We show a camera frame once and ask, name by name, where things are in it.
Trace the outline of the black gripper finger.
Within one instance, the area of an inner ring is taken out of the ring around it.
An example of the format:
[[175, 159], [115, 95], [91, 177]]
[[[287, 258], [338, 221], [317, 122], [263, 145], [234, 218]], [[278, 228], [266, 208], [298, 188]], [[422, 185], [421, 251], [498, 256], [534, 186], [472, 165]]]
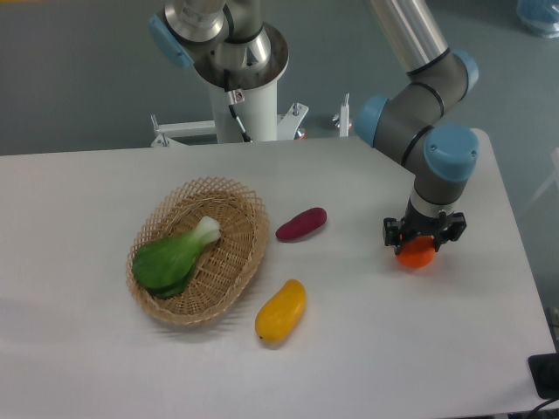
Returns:
[[432, 233], [435, 251], [438, 252], [440, 247], [447, 242], [458, 241], [466, 227], [466, 218], [462, 212], [448, 214], [440, 211], [435, 230]]
[[383, 243], [390, 247], [395, 255], [399, 255], [402, 250], [403, 222], [396, 218], [386, 217], [383, 219]]

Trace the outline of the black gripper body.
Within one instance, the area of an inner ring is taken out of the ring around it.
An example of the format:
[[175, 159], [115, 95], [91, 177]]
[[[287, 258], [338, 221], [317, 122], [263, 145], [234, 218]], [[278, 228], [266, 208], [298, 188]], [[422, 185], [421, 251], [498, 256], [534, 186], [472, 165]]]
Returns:
[[417, 237], [438, 237], [445, 228], [444, 210], [436, 211], [435, 217], [425, 216], [409, 203], [403, 218], [401, 238], [411, 241]]

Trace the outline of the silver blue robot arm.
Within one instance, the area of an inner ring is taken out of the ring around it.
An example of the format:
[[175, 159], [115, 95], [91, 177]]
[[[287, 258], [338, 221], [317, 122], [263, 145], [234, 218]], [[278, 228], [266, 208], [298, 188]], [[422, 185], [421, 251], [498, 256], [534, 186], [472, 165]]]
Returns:
[[[384, 220], [383, 240], [395, 253], [421, 237], [439, 248], [466, 228], [456, 206], [479, 147], [471, 129], [441, 120], [475, 86], [479, 70], [468, 54], [450, 49], [425, 2], [374, 1], [371, 9], [410, 82], [392, 99], [367, 100], [353, 128], [415, 177], [403, 218]], [[289, 54], [261, 2], [168, 1], [148, 29], [170, 62], [194, 68], [208, 84], [220, 142], [279, 139], [277, 82]]]

